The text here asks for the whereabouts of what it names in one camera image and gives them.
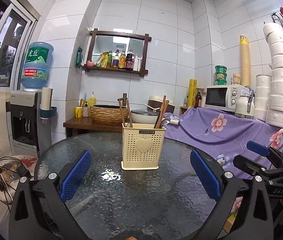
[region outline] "microwave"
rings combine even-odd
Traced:
[[[207,88],[205,107],[235,112],[240,96],[249,96],[249,88],[241,85],[218,85]]]

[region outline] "kettle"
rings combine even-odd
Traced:
[[[249,96],[240,96],[236,102],[235,116],[239,118],[254,118],[255,105],[253,102],[254,91],[249,87]]]

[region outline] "utensil holder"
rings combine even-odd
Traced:
[[[153,124],[123,125],[123,170],[155,170],[163,146],[166,128],[154,129]]]

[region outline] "stack of green containers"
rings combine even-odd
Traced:
[[[226,85],[227,68],[225,66],[215,66],[215,85]]]

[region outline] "round glass table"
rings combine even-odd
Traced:
[[[178,240],[199,229],[215,206],[190,164],[193,147],[166,138],[159,168],[139,171],[121,168],[121,133],[67,138],[43,153],[35,179],[59,172],[85,149],[92,165],[66,205],[91,239]]]

